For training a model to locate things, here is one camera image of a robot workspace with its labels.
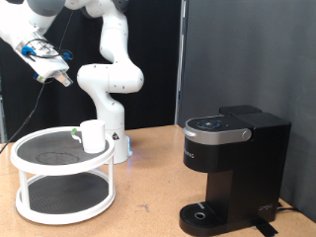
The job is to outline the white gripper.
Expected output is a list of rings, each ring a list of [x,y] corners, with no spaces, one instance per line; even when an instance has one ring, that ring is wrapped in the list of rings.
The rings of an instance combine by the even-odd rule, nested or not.
[[[46,81],[49,78],[56,79],[65,87],[73,84],[73,81],[67,74],[68,64],[60,57],[40,58],[36,55],[30,55],[27,62],[34,69],[34,78],[37,81]]]

